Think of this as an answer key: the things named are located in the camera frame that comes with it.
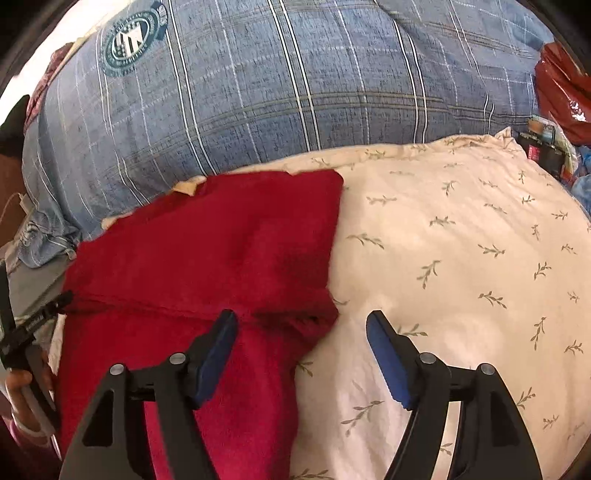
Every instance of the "black clamp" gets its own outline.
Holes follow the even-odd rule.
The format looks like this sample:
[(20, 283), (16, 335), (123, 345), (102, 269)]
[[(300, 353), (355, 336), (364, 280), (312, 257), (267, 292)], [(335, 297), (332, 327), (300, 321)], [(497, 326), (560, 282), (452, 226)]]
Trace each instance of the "black clamp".
[(43, 360), (41, 348), (34, 344), (35, 332), (61, 313), (72, 301), (72, 292), (65, 292), (33, 313), (18, 327), (12, 314), (6, 263), (0, 261), (0, 325), (3, 336), (0, 340), (0, 367), (27, 370), (33, 375), (31, 384), (22, 389), (22, 394), (42, 431), (51, 437), (60, 426), (60, 417), (49, 390), (42, 382)]
[(377, 310), (369, 344), (392, 397), (412, 415), (385, 480), (429, 480), (439, 455), (449, 402), (462, 402), (448, 480), (541, 480), (525, 424), (495, 367), (448, 367), (419, 353)]
[(144, 407), (155, 401), (170, 472), (175, 480), (218, 480), (193, 417), (217, 387), (238, 334), (224, 310), (187, 351), (155, 367), (105, 374), (80, 421), (60, 480), (152, 480)]

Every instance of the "finger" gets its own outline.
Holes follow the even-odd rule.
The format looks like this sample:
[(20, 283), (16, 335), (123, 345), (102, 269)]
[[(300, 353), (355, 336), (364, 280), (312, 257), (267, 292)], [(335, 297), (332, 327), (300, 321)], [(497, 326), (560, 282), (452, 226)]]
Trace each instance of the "finger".
[(6, 377), (6, 390), (12, 408), (16, 412), (27, 412), (29, 406), (22, 394), (22, 388), (29, 385), (33, 376), (24, 370), (13, 370)]
[(26, 370), (13, 368), (6, 377), (6, 389), (8, 391), (20, 390), (33, 381), (33, 375)]

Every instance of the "white cable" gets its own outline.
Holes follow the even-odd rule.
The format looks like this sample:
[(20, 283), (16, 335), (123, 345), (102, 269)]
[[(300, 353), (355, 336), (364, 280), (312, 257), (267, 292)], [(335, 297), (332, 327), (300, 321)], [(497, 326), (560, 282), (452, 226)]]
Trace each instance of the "white cable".
[(6, 214), (6, 210), (8, 210), (8, 205), (10, 204), (10, 201), (16, 197), (17, 195), (21, 195), (18, 192), (14, 192), (12, 195), (10, 195), (10, 197), (8, 197), (8, 200), (6, 201), (6, 205), (4, 205), (4, 208), (2, 210), (2, 215), (0, 215), (0, 225), (2, 225), (2, 221), (4, 220), (4, 215)]

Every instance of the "white wristband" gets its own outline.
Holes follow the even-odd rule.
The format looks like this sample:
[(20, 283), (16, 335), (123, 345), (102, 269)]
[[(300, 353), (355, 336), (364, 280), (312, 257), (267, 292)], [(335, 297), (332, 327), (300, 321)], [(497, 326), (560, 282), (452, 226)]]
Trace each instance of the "white wristband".
[(43, 438), (43, 437), (46, 437), (47, 436), (47, 435), (45, 435), (45, 433), (42, 430), (40, 430), (39, 432), (34, 432), (33, 430), (28, 429), (27, 427), (25, 427), (22, 424), (22, 422), (18, 419), (18, 417), (14, 414), (14, 410), (12, 411), (12, 419), (14, 420), (14, 424), (17, 426), (17, 428), (21, 432), (29, 435), (29, 437), (33, 437), (33, 438), (39, 439), (39, 438)]

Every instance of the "bedsheet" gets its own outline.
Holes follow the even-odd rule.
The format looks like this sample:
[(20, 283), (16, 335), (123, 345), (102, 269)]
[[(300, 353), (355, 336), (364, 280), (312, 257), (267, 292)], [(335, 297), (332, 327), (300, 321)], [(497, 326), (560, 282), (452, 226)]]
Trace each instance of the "bedsheet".
[(325, 148), (525, 128), (548, 29), (515, 0), (137, 0), (25, 138), (30, 267), (179, 180)]
[[(544, 479), (558, 480), (591, 432), (591, 224), (580, 205), (508, 129), (236, 172), (318, 168), (345, 180), (329, 271), (340, 317), (295, 372), (291, 480), (381, 480), (394, 457), (410, 414), (392, 400), (366, 341), (375, 309), (419, 351), (459, 367), (495, 365)], [(176, 190), (190, 194), (201, 181)], [(458, 414), (452, 404), (434, 480), (447, 478)]]

